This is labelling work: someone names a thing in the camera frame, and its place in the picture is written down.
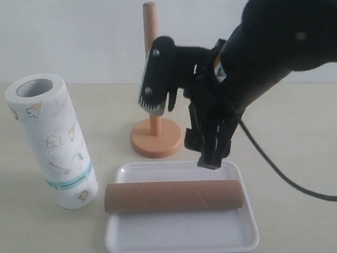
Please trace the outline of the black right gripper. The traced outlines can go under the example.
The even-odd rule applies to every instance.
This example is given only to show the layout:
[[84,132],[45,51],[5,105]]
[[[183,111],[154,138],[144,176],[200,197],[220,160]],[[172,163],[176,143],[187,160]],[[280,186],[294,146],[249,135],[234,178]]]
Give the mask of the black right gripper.
[[185,148],[200,152],[198,167],[218,169],[246,107],[247,48],[220,40],[212,49],[184,49],[184,94],[191,100]]

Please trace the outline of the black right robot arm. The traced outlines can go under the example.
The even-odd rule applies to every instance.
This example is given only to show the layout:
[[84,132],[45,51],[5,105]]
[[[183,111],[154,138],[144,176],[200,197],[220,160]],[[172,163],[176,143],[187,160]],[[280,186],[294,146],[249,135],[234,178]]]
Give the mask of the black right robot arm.
[[186,94],[200,133],[198,166],[217,169],[245,109],[292,72],[336,61],[336,1],[248,1]]

